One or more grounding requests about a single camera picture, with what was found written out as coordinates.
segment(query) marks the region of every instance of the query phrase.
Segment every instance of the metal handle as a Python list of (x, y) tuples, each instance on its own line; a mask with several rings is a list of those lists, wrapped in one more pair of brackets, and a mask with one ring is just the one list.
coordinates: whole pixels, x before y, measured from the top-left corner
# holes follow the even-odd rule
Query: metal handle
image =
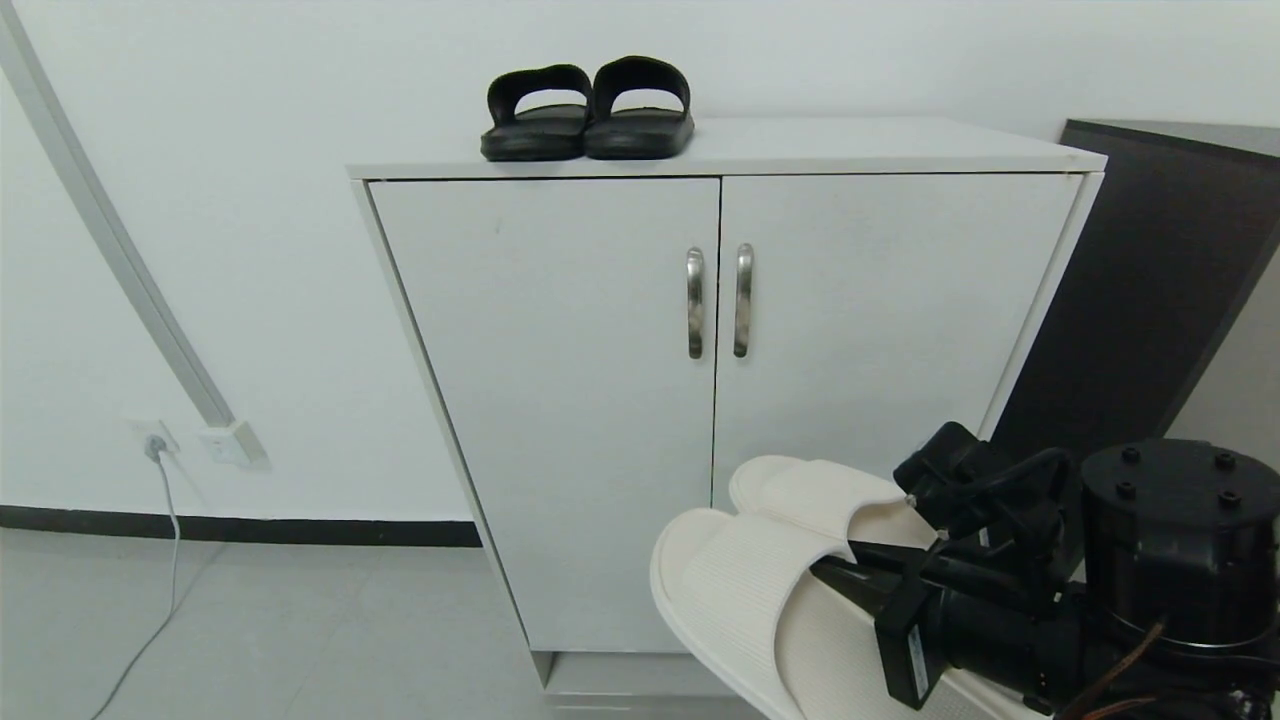
[(733, 310), (733, 356), (746, 357), (751, 342), (751, 269), (755, 250), (744, 242), (737, 249), (737, 302)]
[(703, 251), (691, 247), (685, 255), (689, 273), (689, 356), (703, 356)]

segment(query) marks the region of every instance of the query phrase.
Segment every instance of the black cylindrical motor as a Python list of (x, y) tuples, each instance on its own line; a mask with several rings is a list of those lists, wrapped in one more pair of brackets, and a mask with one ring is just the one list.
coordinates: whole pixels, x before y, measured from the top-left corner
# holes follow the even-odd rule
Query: black cylindrical motor
[(1083, 479), (1088, 597), (1121, 626), (1189, 651), (1275, 633), (1280, 474), (1208, 443), (1153, 439), (1092, 455)]

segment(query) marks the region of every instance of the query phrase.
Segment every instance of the slipper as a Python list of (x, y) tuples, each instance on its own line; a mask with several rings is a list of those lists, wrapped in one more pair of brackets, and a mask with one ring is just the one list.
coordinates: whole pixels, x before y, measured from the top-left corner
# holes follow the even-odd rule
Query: slipper
[(492, 161), (568, 160), (582, 155), (588, 105), (544, 105), (516, 111), (520, 99), (541, 90), (591, 95), (591, 81), (577, 65), (548, 65), (499, 76), (489, 85), (493, 128), (480, 136), (480, 154)]
[[(748, 460), (733, 471), (728, 495), (739, 512), (768, 514), (832, 538), (927, 548), (938, 537), (896, 483), (826, 460)], [(854, 537), (852, 515), (868, 505)]]
[[(694, 135), (689, 114), (689, 82), (675, 68), (640, 55), (614, 60), (591, 83), (591, 127), (584, 136), (586, 156), (596, 160), (657, 160), (680, 155)], [(666, 90), (680, 99), (680, 110), (635, 108), (613, 110), (628, 90)]]
[(872, 618), (809, 573), (837, 538), (768, 515), (699, 509), (663, 530), (654, 602), (689, 651), (771, 720), (1027, 720), (995, 685), (943, 673), (920, 711), (884, 689)]

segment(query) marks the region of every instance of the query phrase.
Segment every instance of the black baseboard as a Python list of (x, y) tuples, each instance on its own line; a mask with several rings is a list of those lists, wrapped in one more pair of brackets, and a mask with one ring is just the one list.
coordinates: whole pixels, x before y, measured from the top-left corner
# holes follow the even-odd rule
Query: black baseboard
[[(396, 520), (247, 520), (179, 516), (182, 539), (275, 544), (480, 547), (475, 523)], [(0, 528), (87, 536), (172, 538), (168, 515), (0, 505)]]

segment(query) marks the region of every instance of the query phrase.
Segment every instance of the black slipper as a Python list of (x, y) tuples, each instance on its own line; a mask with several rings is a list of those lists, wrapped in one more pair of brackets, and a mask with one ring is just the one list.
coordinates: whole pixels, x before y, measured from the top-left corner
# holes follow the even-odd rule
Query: black slipper
[(516, 104), (540, 90), (576, 90), (590, 97), (591, 81), (577, 65), (548, 65), (499, 76), (489, 85), (493, 129), (480, 136), (488, 160), (568, 160), (582, 154), (586, 105), (544, 105), (522, 113)]
[[(689, 114), (689, 82), (675, 68), (631, 55), (609, 63), (591, 83), (591, 127), (582, 136), (586, 156), (596, 160), (655, 160), (680, 155), (694, 135)], [(613, 101), (628, 90), (666, 90), (680, 99), (681, 110), (636, 108), (613, 111)]]

